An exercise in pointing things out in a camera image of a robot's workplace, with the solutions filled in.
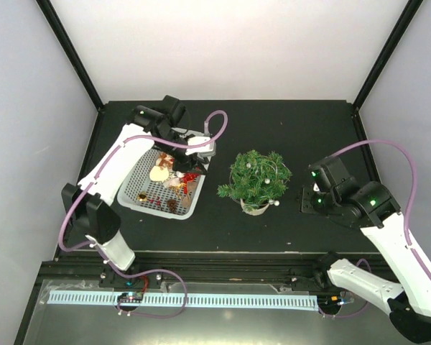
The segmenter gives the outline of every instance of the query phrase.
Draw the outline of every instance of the perforated basket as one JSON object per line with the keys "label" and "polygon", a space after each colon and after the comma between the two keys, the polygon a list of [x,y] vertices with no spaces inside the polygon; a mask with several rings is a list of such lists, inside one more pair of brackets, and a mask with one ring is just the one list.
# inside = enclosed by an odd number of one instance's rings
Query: perforated basket
{"label": "perforated basket", "polygon": [[[197,132],[193,132],[193,134],[201,135],[201,133]],[[124,180],[116,198],[120,205],[130,208],[131,210],[169,219],[187,219],[195,210],[205,176],[201,175],[195,180],[197,183],[196,189],[190,193],[192,203],[190,207],[183,207],[182,199],[177,197],[173,189],[165,188],[162,183],[152,182],[149,178],[150,170],[154,167],[160,153],[160,151],[151,149],[141,157]],[[147,201],[139,201],[138,196],[141,192],[147,194]],[[182,198],[185,196],[183,189],[180,190],[180,195]],[[155,201],[158,197],[161,201],[161,206],[157,205]],[[177,201],[177,210],[175,213],[171,212],[167,206],[167,201],[169,199]]]}

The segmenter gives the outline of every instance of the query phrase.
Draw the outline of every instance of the white wall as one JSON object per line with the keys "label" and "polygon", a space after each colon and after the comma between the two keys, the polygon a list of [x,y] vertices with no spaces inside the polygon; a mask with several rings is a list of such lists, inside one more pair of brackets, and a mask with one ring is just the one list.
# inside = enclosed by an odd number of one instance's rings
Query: white wall
{"label": "white wall", "polygon": [[0,1],[0,344],[52,258],[96,110],[35,1]]}
{"label": "white wall", "polygon": [[[390,139],[413,155],[419,170],[411,229],[431,256],[431,0],[424,1],[361,109],[370,138]],[[374,145],[384,183],[405,206],[411,185],[402,154]]]}
{"label": "white wall", "polygon": [[52,0],[104,101],[354,101],[407,0]]}

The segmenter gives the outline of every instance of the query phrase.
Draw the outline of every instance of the green foliage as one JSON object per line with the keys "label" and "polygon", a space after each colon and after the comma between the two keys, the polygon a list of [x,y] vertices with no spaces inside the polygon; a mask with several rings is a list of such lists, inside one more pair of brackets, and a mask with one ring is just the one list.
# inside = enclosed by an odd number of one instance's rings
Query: green foliage
{"label": "green foliage", "polygon": [[230,169],[231,184],[220,185],[218,195],[222,198],[243,199],[246,204],[259,206],[282,196],[287,189],[286,182],[292,175],[284,166],[281,155],[271,152],[268,156],[262,156],[256,150],[238,154]]}

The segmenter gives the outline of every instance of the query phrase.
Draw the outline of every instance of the potted plant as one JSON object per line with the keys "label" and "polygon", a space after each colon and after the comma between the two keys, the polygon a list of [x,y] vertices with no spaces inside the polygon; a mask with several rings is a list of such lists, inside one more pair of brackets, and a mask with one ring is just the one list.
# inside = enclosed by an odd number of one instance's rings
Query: potted plant
{"label": "potted plant", "polygon": [[252,216],[263,214],[270,205],[279,205],[277,199],[286,191],[292,175],[281,155],[271,152],[263,156],[254,149],[238,154],[230,170],[230,184],[219,185],[218,195],[234,199]]}

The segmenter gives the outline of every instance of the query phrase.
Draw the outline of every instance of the black frame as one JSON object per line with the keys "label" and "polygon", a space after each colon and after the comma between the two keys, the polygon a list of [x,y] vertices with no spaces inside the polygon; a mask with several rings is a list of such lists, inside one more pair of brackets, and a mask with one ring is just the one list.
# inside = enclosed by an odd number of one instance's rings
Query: black frame
{"label": "black frame", "polygon": [[[62,22],[60,21],[50,0],[36,0],[53,32],[64,49],[68,59],[72,63],[75,72],[77,73],[81,83],[84,85],[88,95],[91,98],[96,109],[98,109],[98,117],[88,144],[88,149],[80,169],[80,179],[89,164],[89,157],[93,150],[94,143],[98,137],[99,129],[103,121],[104,104],[98,95],[98,92],[93,85],[88,72],[73,47],[70,38],[65,31]],[[422,0],[409,0],[401,13],[396,25],[388,37],[383,49],[381,50],[374,66],[367,76],[361,90],[359,91],[355,101],[353,102],[352,120],[356,134],[360,140],[367,139],[363,128],[359,109],[367,99],[376,81],[381,75],[386,63],[396,49],[402,35],[407,30],[410,22],[417,13]],[[379,174],[376,169],[374,157],[371,154],[369,146],[361,148],[364,162],[366,163],[369,176],[372,180],[380,181]],[[32,289],[29,302],[27,304],[21,326],[19,327],[15,345],[23,344],[24,338],[29,327],[35,303],[40,291],[43,280],[46,279],[68,279],[68,280],[99,280],[105,265],[99,259],[95,252],[75,252],[59,258],[59,252],[56,251],[55,257],[51,262],[43,262],[40,267],[37,279]],[[192,282],[261,282],[270,283],[273,285],[283,285],[287,282],[287,278],[294,275],[302,275],[309,277],[312,274],[312,268],[315,260],[321,254],[256,254],[252,257],[250,254],[231,254],[230,258],[222,254],[198,254],[198,253],[136,253],[137,261],[141,262],[141,268],[149,270],[152,268],[164,268],[174,270],[182,275],[187,280]],[[358,254],[346,255],[351,261],[356,261],[360,258]],[[389,280],[396,280],[387,263],[383,260],[380,254],[372,254],[366,256],[370,259],[372,270],[379,276]],[[305,285],[298,285],[297,289],[305,288],[313,294],[326,294],[317,288]]]}

